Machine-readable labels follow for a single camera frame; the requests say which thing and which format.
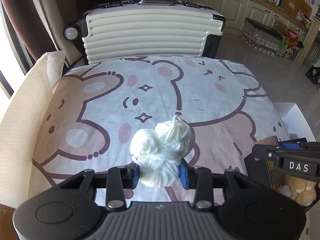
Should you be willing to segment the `brown bandage tape roll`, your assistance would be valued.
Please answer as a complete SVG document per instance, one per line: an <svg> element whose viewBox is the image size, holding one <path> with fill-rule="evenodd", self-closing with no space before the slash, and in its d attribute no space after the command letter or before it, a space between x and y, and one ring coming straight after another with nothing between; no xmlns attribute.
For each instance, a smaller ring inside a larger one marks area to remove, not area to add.
<svg viewBox="0 0 320 240"><path fill-rule="evenodd" d="M262 144L262 145L271 145L271 146L278 146L279 145L279 141L276 135L270 136L270 137L266 137L260 141L257 141L258 144Z"/></svg>

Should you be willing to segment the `beige fluffy plush toy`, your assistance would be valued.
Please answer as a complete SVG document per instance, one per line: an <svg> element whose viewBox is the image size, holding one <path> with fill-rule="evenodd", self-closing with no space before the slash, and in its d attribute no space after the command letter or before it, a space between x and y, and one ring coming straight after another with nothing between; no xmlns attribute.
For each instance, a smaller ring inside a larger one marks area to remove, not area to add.
<svg viewBox="0 0 320 240"><path fill-rule="evenodd" d="M294 200L302 207L310 206L317 198L316 186L319 183L285 175L284 185L277 188L277 192Z"/></svg>

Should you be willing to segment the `white yarn ball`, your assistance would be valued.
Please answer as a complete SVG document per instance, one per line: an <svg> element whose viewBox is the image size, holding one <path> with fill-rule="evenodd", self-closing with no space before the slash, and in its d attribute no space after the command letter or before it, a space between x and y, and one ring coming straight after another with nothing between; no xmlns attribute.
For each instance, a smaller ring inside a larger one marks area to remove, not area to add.
<svg viewBox="0 0 320 240"><path fill-rule="evenodd" d="M154 129L140 129L133 136L130 154L139 166L140 181L147 187L171 186L179 166L190 152L191 130L178 115L158 123Z"/></svg>

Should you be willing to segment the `white open box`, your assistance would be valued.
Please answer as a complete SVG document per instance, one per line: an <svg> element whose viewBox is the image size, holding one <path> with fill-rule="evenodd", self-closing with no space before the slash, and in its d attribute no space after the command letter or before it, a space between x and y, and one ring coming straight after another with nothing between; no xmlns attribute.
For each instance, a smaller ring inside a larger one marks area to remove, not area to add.
<svg viewBox="0 0 320 240"><path fill-rule="evenodd" d="M275 110L281 119L287 124L287 132L295 134L298 138L306 138L307 141L316 141L308 122L296 103L275 102Z"/></svg>

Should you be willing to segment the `bear print bed sheet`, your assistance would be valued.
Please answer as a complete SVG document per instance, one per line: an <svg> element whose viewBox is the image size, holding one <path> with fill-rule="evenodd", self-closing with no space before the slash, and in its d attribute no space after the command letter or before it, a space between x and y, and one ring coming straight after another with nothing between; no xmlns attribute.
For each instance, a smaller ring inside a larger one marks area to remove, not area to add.
<svg viewBox="0 0 320 240"><path fill-rule="evenodd" d="M192 133L190 166L246 172L265 138L289 134L257 78L243 64L182 56L113 59L70 70L59 82L37 136L33 197L90 168L129 165L140 129L180 116Z"/></svg>

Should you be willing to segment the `red snack box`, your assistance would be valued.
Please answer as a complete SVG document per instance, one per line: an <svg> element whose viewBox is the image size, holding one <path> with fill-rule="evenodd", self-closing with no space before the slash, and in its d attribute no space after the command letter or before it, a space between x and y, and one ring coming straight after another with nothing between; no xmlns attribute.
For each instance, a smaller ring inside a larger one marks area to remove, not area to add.
<svg viewBox="0 0 320 240"><path fill-rule="evenodd" d="M299 40L298 34L294 30L287 28L286 34L280 42L278 55L288 60L295 60L303 47L304 45Z"/></svg>

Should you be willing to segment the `pack of water bottles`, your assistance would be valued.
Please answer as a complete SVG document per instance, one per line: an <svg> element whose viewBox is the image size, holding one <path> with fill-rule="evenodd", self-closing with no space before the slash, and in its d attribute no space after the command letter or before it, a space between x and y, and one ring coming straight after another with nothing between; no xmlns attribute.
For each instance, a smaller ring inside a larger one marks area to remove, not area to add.
<svg viewBox="0 0 320 240"><path fill-rule="evenodd" d="M279 55L283 36L271 27L246 18L242 30L242 39L255 49L271 55Z"/></svg>

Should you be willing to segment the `beige cardboard headboard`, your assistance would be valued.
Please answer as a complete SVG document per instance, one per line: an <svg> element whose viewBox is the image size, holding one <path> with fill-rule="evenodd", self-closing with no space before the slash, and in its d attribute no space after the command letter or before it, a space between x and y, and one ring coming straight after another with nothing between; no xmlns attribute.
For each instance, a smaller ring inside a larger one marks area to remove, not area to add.
<svg viewBox="0 0 320 240"><path fill-rule="evenodd" d="M1 118L1 204L12 208L28 199L37 134L53 97L46 89L45 54L29 70Z"/></svg>

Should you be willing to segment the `white paper towel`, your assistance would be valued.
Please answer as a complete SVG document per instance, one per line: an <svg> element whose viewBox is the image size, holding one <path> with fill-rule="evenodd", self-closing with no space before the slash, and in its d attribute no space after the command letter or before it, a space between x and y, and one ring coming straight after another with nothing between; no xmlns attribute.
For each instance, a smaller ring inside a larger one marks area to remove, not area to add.
<svg viewBox="0 0 320 240"><path fill-rule="evenodd" d="M44 77L46 81L46 89L52 94L62 77L65 55L66 53L64 51L54 51L45 54L46 70L44 71Z"/></svg>

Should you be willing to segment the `cream kitchen cabinets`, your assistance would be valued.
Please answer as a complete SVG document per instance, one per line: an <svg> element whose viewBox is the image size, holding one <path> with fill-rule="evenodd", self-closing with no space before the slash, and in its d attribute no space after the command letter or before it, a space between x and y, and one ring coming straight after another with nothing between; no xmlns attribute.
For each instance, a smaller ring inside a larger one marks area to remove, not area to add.
<svg viewBox="0 0 320 240"><path fill-rule="evenodd" d="M226 28L229 33L239 34L244 27L245 19L250 18L264 25L271 26L279 20L288 28L299 32L304 38L303 51L309 52L315 42L318 31L314 29L316 22L310 28L299 23L295 17L268 0L180 0L202 4L213 8L226 18Z"/></svg>

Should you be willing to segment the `white ribbed suitcase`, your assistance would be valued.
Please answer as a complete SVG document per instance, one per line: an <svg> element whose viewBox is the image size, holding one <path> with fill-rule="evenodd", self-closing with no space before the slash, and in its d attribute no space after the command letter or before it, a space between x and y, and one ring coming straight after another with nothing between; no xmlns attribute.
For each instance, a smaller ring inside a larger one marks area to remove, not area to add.
<svg viewBox="0 0 320 240"><path fill-rule="evenodd" d="M100 4L65 28L87 64L145 55L214 58L226 19L186 1L127 0Z"/></svg>

